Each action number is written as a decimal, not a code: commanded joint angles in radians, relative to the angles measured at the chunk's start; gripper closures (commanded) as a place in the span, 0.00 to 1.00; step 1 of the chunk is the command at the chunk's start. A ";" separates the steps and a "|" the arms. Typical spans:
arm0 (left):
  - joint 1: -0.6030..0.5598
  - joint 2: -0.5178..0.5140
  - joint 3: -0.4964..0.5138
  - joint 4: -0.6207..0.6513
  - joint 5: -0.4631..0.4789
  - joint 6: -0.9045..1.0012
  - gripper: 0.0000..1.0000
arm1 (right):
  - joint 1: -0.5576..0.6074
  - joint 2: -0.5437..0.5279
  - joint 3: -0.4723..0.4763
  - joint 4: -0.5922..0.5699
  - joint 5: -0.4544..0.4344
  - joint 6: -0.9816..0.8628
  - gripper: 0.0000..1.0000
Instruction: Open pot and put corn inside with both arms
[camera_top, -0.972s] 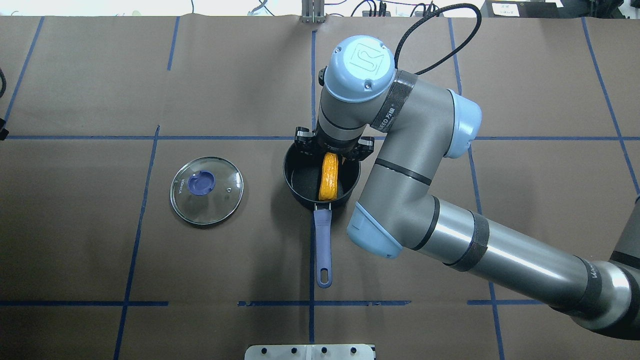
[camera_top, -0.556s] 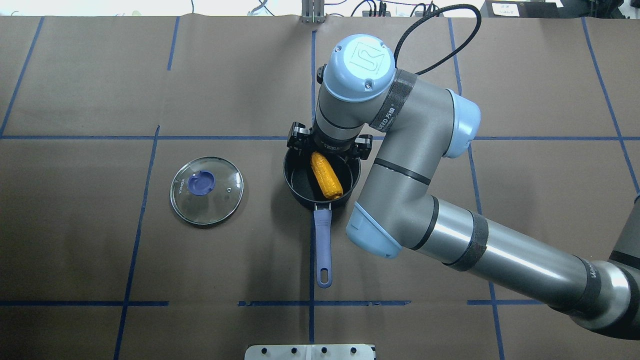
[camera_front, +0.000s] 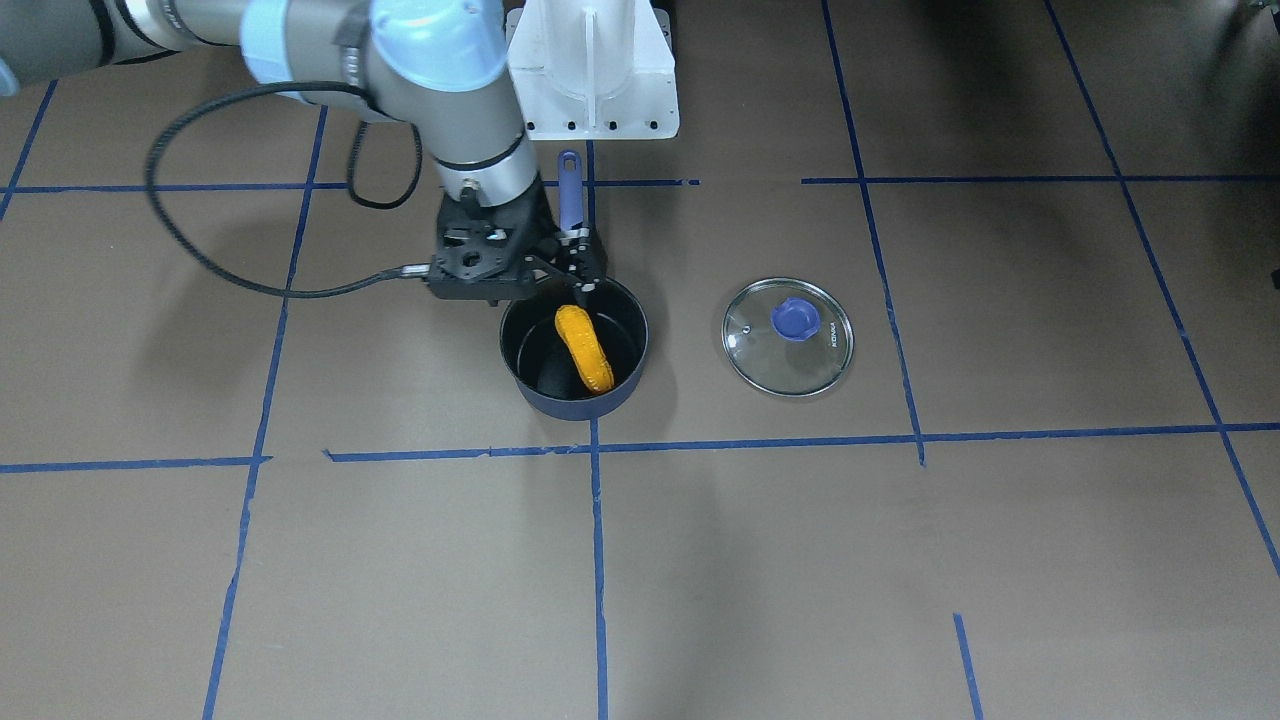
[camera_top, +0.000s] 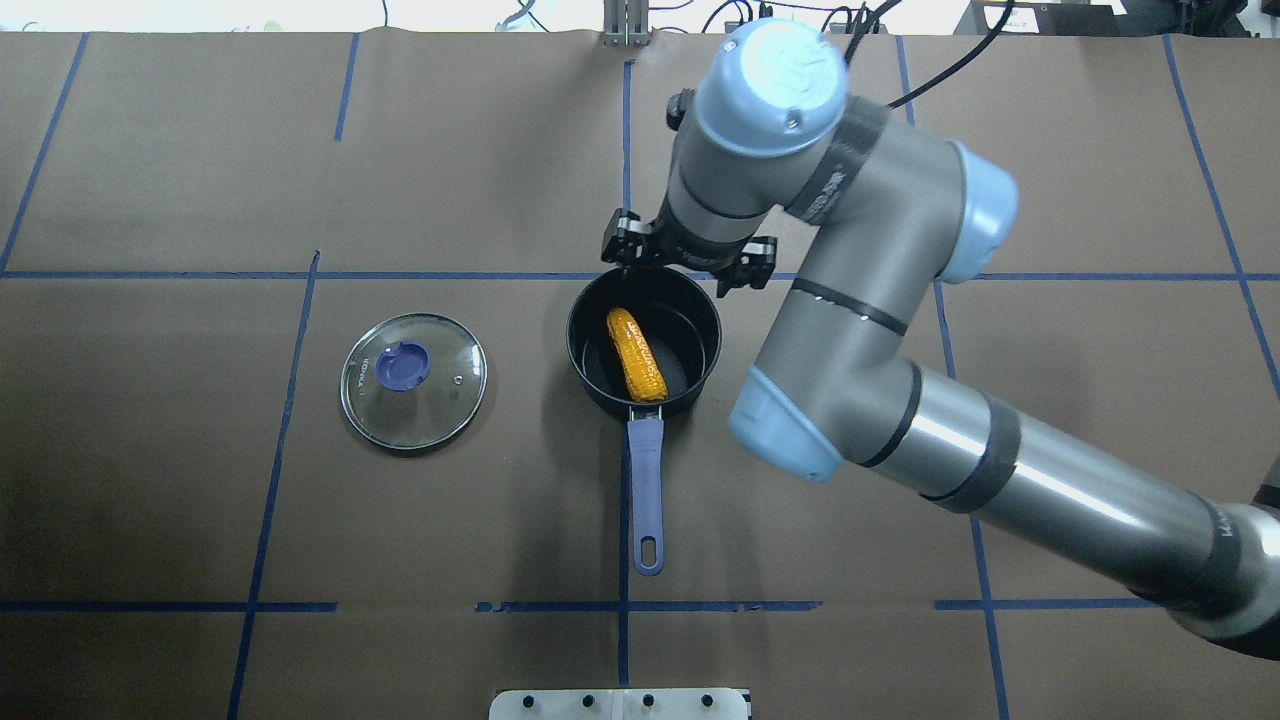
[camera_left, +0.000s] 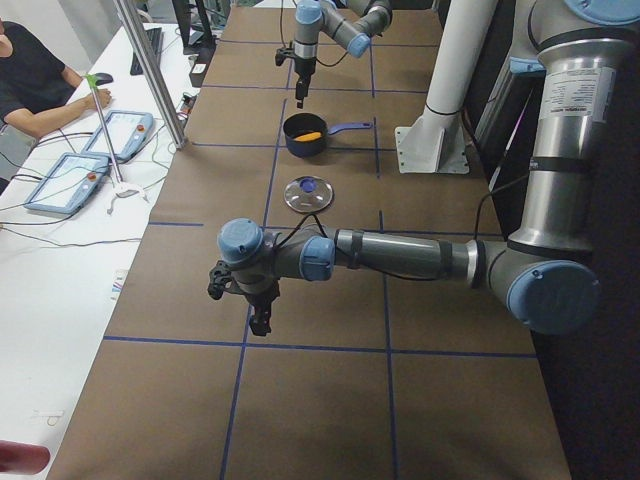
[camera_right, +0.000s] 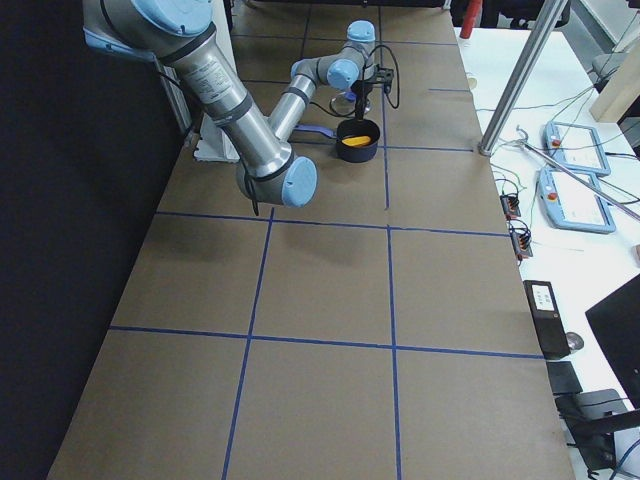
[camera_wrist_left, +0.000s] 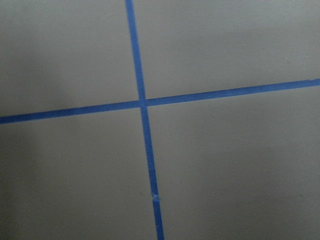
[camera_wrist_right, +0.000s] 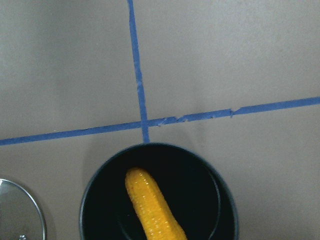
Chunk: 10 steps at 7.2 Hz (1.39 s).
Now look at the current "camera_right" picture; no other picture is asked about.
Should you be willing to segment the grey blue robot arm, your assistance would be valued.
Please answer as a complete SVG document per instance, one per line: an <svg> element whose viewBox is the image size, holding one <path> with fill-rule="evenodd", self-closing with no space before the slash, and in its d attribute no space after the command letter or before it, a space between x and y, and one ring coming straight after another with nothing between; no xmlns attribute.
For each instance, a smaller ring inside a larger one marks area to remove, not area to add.
<svg viewBox="0 0 640 480"><path fill-rule="evenodd" d="M338 157L364 163L375 156L381 132L364 117L367 97L375 84L390 87L395 73L375 60L380 46L371 22L352 22L338 53L294 63L289 85L264 116L217 44L212 2L85 1L82 7L88 46L176 71L237 151L237 184L253 205L299 208L313 198L316 166L288 139L322 85L355 95L353 113L335 132Z"/></svg>

